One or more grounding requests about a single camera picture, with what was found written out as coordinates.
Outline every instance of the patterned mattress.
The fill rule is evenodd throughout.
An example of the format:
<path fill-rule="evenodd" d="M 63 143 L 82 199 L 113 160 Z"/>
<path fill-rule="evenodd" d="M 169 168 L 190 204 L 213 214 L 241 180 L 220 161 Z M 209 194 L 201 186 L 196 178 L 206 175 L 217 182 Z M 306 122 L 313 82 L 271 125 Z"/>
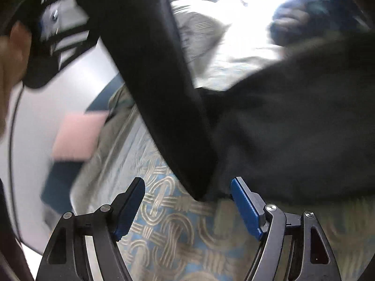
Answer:
<path fill-rule="evenodd" d="M 108 177 L 111 181 L 95 189 L 85 211 L 111 203 L 135 176 L 145 180 L 143 202 L 129 234 L 119 242 L 134 281 L 243 280 L 259 243 L 247 233 L 233 201 L 200 203 L 190 197 L 160 156 L 140 116 L 129 138 L 128 155 L 119 153 Z M 277 204 L 286 212 L 305 210 Z M 308 207 L 325 230 L 343 281 L 357 280 L 374 254 L 374 204 L 368 197 Z M 277 281 L 284 277 L 289 244 L 286 238 Z M 91 246 L 89 257 L 94 262 L 93 255 Z M 94 279 L 100 280 L 97 264 L 92 270 Z"/>

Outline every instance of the blue patterned fabric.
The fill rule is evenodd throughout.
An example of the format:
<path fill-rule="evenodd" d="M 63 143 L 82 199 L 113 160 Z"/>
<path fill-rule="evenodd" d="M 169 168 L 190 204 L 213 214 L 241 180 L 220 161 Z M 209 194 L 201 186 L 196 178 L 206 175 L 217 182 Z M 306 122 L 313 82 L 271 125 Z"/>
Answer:
<path fill-rule="evenodd" d="M 195 201 L 168 168 L 145 126 L 135 131 L 130 148 L 122 146 L 127 155 L 119 153 L 117 167 L 111 168 L 88 210 L 111 203 L 135 176 L 144 179 L 145 197 L 129 233 L 118 243 L 133 280 L 243 281 L 259 242 L 247 232 L 234 202 Z M 374 197 L 309 207 L 277 205 L 295 214 L 313 211 L 331 244 L 342 280 L 358 279 L 375 251 Z M 289 244 L 286 237 L 275 281 L 283 280 Z M 97 274 L 99 269 L 93 271 L 94 280 L 100 280 Z"/>
<path fill-rule="evenodd" d="M 270 25 L 275 44 L 287 46 L 314 37 L 361 32 L 362 13 L 352 0 L 288 0 Z"/>

